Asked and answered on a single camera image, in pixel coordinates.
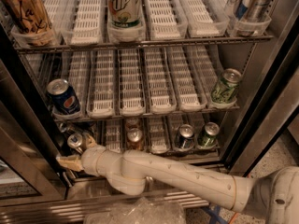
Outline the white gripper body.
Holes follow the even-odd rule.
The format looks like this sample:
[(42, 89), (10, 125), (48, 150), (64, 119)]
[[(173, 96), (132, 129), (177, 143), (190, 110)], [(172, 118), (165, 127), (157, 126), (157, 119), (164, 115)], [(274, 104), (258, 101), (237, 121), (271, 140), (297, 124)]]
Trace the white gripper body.
[(88, 175), (105, 176), (106, 168), (99, 164), (100, 157), (106, 151), (103, 146), (95, 146), (85, 150), (81, 155), (81, 165)]

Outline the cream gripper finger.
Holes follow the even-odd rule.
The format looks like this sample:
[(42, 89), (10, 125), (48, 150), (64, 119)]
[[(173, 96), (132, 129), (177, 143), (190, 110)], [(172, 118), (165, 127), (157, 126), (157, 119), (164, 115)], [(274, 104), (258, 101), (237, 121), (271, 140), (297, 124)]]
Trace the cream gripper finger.
[(81, 158), (79, 155), (71, 155), (71, 156), (58, 156), (56, 161), (64, 168), (70, 169), (76, 172), (80, 172), (83, 170), (83, 166), (81, 163)]
[(96, 142), (95, 142), (94, 138), (91, 135), (89, 135), (88, 133), (83, 134), (83, 141), (84, 141), (84, 147), (86, 149), (96, 146)]

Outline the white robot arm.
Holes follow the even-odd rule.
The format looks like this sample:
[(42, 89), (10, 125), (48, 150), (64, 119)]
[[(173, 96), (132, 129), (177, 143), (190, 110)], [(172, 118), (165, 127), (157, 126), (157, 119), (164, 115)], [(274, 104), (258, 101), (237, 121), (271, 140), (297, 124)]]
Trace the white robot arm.
[(103, 176), (116, 190), (139, 195), (148, 176), (225, 209), (263, 218), (265, 224), (299, 223), (299, 168), (260, 178), (227, 175), (139, 150), (116, 153), (93, 144), (80, 155), (58, 156), (64, 168)]

